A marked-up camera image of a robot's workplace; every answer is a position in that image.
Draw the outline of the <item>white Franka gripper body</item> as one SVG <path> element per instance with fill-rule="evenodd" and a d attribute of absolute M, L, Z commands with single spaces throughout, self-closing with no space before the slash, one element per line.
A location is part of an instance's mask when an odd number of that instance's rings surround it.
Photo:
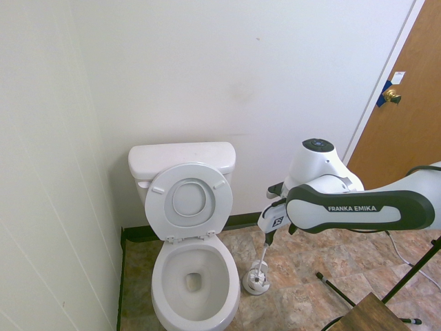
<path fill-rule="evenodd" d="M 273 232 L 289 223 L 286 211 L 286 198 L 270 204 L 259 216 L 258 227 L 263 232 Z"/>

